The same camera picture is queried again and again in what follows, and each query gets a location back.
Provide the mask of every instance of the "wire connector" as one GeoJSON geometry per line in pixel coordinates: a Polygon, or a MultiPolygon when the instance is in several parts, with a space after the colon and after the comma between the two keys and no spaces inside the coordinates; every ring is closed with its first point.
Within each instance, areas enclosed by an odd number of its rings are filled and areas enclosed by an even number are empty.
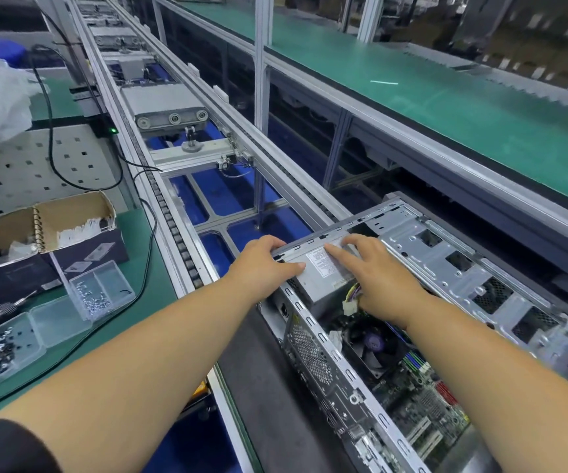
{"type": "Polygon", "coordinates": [[[357,299],[343,301],[343,315],[354,315],[358,311],[359,301],[357,299]]]}

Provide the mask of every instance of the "human arm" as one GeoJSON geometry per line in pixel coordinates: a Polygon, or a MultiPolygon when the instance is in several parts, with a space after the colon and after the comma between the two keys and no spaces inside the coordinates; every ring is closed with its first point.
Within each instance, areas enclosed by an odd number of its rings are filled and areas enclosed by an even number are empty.
{"type": "Polygon", "coordinates": [[[282,245],[251,241],[222,279],[63,368],[0,418],[34,433],[64,472],[141,471],[251,306],[303,271],[272,259],[282,245]]]}
{"type": "Polygon", "coordinates": [[[378,239],[362,259],[326,250],[361,284],[363,310],[406,330],[507,472],[568,471],[568,382],[459,308],[428,294],[378,239]]]}

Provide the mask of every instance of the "person's right hand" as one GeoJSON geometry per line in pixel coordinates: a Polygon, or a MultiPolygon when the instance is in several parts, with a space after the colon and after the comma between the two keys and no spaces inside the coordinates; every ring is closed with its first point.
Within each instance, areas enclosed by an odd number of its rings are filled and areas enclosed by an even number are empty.
{"type": "Polygon", "coordinates": [[[324,247],[361,284],[360,308],[406,329],[412,317],[422,310],[420,306],[428,293],[378,239],[351,234],[344,237],[341,244],[355,245],[362,259],[331,244],[324,247]]]}

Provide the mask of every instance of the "white pegboard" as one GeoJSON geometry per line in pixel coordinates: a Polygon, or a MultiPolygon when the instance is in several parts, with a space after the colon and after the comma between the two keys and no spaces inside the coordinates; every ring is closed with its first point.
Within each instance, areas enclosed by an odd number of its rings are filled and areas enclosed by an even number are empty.
{"type": "MultiPolygon", "coordinates": [[[[107,152],[106,141],[97,139],[88,125],[54,129],[55,165],[70,182],[90,188],[112,185],[116,179],[107,152]]],[[[52,172],[47,129],[25,131],[0,144],[0,215],[81,192],[52,172]]],[[[117,212],[127,209],[118,187],[106,194],[117,212]]]]}

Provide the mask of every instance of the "person's left hand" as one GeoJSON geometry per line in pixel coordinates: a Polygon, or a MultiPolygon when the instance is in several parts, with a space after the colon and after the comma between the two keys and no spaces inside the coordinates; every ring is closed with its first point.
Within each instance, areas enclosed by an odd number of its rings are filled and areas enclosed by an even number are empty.
{"type": "Polygon", "coordinates": [[[283,240],[273,236],[249,241],[223,279],[247,294],[251,303],[260,302],[306,267],[304,262],[275,262],[271,251],[283,245],[283,240]]]}

